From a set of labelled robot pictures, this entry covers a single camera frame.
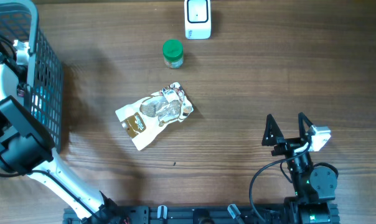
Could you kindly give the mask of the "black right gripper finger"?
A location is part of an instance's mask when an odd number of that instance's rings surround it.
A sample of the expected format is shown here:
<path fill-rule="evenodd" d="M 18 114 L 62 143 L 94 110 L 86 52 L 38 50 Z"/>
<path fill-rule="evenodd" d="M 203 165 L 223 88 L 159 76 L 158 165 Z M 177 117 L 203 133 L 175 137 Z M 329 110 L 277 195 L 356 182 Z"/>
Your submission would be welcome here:
<path fill-rule="evenodd" d="M 298 114 L 298 124 L 299 124 L 299 136 L 301 139 L 303 140 L 307 140 L 308 137 L 306 136 L 306 128 L 305 126 L 307 126 L 308 128 L 310 128 L 313 123 L 308 119 L 308 117 L 303 113 L 303 112 L 300 112 Z"/>
<path fill-rule="evenodd" d="M 261 142 L 262 146 L 274 146 L 284 142 L 284 136 L 277 125 L 272 114 L 268 114 L 266 117 L 266 126 L 263 139 Z"/>

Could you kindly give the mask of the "white brown snack pouch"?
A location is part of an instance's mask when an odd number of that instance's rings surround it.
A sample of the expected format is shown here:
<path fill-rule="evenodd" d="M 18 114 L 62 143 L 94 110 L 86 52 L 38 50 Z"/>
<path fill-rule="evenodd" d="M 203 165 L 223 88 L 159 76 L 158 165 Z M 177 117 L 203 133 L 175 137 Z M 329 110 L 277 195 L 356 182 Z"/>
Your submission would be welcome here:
<path fill-rule="evenodd" d="M 150 145 L 169 124 L 183 122 L 194 107 L 178 82 L 115 111 L 137 150 Z"/>

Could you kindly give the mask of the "green lid glass jar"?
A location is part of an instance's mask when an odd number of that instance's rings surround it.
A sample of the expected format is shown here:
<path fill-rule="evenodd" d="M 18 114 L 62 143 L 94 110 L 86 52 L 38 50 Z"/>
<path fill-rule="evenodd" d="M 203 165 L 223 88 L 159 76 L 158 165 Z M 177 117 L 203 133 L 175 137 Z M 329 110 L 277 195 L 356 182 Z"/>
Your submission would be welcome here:
<path fill-rule="evenodd" d="M 184 49 L 181 41 L 169 39 L 165 41 L 162 47 L 164 63 L 167 67 L 177 69 L 184 63 Z"/>

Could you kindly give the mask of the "blue mouthwash bottle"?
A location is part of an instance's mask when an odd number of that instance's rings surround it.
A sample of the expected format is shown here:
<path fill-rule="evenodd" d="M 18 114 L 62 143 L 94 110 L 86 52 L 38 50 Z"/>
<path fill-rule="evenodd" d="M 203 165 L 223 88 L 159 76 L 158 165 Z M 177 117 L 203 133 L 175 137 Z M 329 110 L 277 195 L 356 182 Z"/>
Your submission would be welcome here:
<path fill-rule="evenodd" d="M 32 109 L 31 114 L 41 122 L 44 126 L 50 128 L 52 125 L 52 113 L 54 88 L 35 87 L 35 92 L 32 95 Z"/>

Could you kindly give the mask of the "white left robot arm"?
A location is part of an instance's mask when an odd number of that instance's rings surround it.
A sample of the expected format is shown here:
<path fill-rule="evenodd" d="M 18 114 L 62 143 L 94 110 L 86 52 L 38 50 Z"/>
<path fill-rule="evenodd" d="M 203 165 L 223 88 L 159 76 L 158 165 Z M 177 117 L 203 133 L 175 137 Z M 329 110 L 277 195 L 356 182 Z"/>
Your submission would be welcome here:
<path fill-rule="evenodd" d="M 128 215 L 101 191 L 84 183 L 62 160 L 45 126 L 24 107 L 20 86 L 27 64 L 25 43 L 0 35 L 0 177 L 28 176 L 66 202 L 81 223 L 129 223 Z"/>

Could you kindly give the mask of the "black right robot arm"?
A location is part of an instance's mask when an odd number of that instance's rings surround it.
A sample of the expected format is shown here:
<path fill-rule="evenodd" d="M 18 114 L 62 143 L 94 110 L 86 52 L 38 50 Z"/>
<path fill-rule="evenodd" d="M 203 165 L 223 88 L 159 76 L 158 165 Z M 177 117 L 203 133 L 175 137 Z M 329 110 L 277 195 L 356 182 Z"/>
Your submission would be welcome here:
<path fill-rule="evenodd" d="M 266 117 L 262 145 L 273 146 L 272 156 L 284 156 L 295 196 L 286 197 L 280 223 L 336 223 L 334 200 L 338 171 L 332 165 L 313 163 L 310 153 L 319 152 L 330 140 L 327 126 L 316 126 L 304 113 L 298 114 L 299 136 L 285 138 L 274 117 Z"/>

